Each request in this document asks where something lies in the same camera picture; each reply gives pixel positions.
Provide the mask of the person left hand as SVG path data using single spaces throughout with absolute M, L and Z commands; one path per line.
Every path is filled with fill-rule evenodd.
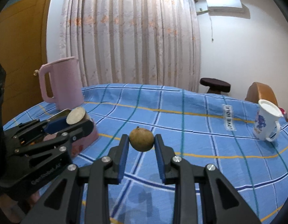
M 20 223 L 40 198 L 39 191 L 29 198 L 15 201 L 8 195 L 0 196 L 0 223 Z

